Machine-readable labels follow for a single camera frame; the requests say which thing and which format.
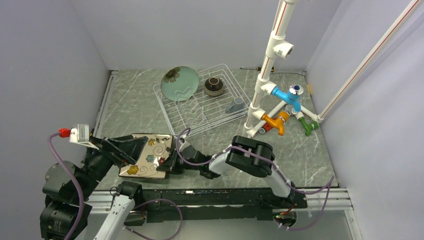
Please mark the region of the grey dotted ceramic mug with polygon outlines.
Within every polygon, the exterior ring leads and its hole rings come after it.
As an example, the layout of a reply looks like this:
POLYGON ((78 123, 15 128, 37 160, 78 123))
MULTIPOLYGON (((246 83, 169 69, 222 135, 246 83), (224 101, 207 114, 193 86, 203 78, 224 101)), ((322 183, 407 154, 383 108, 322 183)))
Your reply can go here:
POLYGON ((245 108, 246 104, 244 99, 241 96, 235 97, 229 106, 225 109, 227 114, 235 114, 245 108))

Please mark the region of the brown rectangular floral plate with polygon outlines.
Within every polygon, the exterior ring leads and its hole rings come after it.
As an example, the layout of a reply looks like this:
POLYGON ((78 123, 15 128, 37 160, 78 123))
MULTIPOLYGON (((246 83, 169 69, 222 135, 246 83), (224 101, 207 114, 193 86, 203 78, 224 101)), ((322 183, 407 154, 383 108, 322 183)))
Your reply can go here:
POLYGON ((173 136, 170 134, 133 133, 135 139, 147 139, 134 165, 119 169, 118 176, 122 178, 138 178, 149 180, 163 180, 164 171, 158 167, 165 163, 171 155, 173 136))

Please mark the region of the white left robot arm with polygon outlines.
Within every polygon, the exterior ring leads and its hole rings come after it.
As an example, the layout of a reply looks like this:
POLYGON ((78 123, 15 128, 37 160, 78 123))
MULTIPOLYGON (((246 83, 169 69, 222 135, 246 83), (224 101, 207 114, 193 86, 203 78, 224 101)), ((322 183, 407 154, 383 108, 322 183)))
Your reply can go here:
POLYGON ((148 137, 132 135, 117 138, 91 136, 82 166, 64 161, 53 146, 54 133, 47 138, 56 159, 45 174, 42 192, 45 207, 40 214, 40 233, 44 240, 74 240, 88 225, 92 206, 85 202, 112 166, 134 165, 148 143, 148 137))

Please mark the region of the teal flower ceramic plate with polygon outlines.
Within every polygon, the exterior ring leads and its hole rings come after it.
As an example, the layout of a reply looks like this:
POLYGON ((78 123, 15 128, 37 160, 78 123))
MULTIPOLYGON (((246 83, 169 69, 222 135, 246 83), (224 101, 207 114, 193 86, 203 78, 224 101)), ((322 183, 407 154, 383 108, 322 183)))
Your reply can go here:
POLYGON ((187 66, 176 66, 162 77, 160 90, 162 95, 174 102, 188 100, 200 85, 198 73, 187 66))

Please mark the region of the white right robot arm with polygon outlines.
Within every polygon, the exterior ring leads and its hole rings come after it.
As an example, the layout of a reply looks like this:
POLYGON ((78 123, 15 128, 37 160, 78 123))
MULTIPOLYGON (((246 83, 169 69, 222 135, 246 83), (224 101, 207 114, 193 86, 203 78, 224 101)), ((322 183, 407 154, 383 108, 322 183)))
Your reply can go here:
POLYGON ((280 207, 287 208, 295 201, 295 191, 292 190, 295 185, 279 171, 274 163, 273 147, 266 142, 236 135, 224 150, 214 155, 196 150, 185 140, 184 134, 174 142, 170 156, 159 164, 157 171, 179 175, 184 170, 194 170, 213 180, 229 169, 237 169, 263 179, 280 207))

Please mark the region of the brown patterned ceramic bowl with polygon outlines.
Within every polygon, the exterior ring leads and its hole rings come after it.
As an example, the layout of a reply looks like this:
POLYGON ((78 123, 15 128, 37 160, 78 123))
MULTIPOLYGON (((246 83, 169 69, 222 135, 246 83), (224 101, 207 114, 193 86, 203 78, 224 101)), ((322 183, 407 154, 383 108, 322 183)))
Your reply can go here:
POLYGON ((204 82, 203 91, 210 97, 218 97, 224 92, 223 81, 218 77, 210 77, 204 82))

